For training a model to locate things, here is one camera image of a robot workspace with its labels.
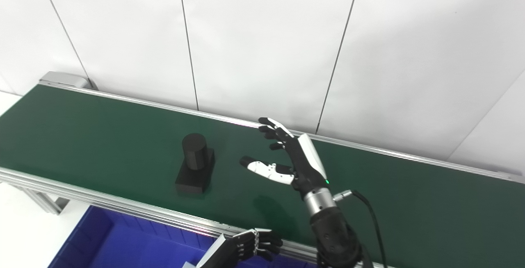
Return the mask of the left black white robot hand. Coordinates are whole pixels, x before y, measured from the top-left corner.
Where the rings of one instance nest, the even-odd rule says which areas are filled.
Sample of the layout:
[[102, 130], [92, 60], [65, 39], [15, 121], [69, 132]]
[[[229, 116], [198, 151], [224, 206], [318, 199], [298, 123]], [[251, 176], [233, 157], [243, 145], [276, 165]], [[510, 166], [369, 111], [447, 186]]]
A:
[[221, 234], [203, 257], [196, 268], [234, 268], [239, 262], [254, 256], [271, 262], [281, 252], [283, 240], [271, 229], [253, 228], [234, 236]]

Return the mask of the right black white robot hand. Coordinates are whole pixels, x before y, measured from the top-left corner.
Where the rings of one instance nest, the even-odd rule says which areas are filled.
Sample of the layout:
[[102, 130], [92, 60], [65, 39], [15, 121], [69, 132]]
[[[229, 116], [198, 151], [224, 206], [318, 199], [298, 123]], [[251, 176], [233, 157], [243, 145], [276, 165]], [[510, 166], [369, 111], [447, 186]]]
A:
[[265, 139], [275, 140], [271, 150], [283, 149], [291, 160], [291, 166], [256, 160], [249, 156], [240, 158], [240, 165], [274, 182], [291, 185], [302, 200], [308, 193], [328, 188], [328, 178], [317, 150], [309, 135], [295, 135], [283, 124], [272, 118], [261, 117], [258, 130]]

